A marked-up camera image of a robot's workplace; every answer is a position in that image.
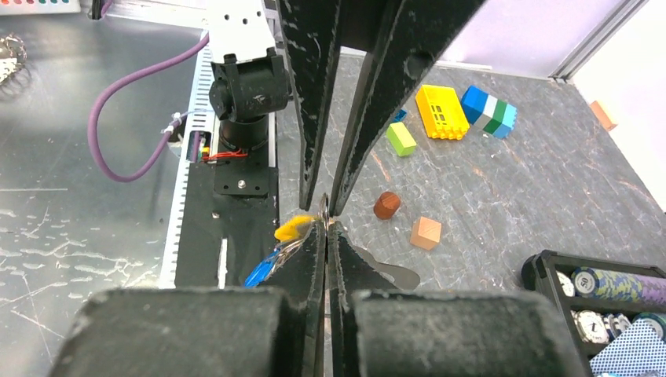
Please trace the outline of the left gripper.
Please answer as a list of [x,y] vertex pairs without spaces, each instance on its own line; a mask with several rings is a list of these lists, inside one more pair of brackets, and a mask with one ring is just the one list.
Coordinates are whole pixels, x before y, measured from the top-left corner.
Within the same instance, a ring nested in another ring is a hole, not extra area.
[[329,213],[339,216],[371,149],[481,1],[278,2],[301,138],[299,207],[313,201],[340,46],[366,52]]

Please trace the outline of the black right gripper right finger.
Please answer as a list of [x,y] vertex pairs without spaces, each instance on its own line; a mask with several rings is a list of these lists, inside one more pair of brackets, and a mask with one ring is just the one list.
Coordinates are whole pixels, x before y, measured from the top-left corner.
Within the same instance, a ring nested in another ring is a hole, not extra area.
[[408,292],[354,282],[328,230],[337,376],[587,376],[565,321],[529,291]]

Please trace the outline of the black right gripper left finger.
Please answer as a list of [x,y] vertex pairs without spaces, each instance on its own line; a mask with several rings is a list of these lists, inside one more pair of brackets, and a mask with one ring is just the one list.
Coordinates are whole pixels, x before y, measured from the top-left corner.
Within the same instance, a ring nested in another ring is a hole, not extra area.
[[324,227],[254,288],[115,289],[75,317],[53,376],[319,375]]

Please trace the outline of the blue key tag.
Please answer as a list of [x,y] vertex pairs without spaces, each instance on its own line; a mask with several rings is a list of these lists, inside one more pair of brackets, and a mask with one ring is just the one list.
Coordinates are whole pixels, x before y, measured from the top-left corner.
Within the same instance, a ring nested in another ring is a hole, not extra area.
[[280,252],[281,248],[276,247],[266,258],[259,262],[248,275],[243,286],[245,288],[257,287],[261,282],[266,280],[273,270]]

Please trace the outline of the yellow key tag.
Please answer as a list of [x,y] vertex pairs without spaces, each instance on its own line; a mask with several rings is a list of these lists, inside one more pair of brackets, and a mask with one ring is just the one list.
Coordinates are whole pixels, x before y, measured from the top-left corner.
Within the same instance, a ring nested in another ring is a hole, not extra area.
[[310,214],[295,215],[274,232],[274,237],[280,242],[300,239],[306,235],[315,220],[316,217]]

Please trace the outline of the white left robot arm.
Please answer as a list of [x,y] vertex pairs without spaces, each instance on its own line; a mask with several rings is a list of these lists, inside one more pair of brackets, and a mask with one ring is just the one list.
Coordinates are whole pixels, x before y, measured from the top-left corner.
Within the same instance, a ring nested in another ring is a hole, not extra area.
[[285,52],[276,51],[262,1],[208,3],[221,120],[245,123],[293,101],[301,136],[299,205],[309,209],[342,47],[365,54],[329,212],[340,215],[370,151],[399,108],[482,7],[480,1],[279,1]]

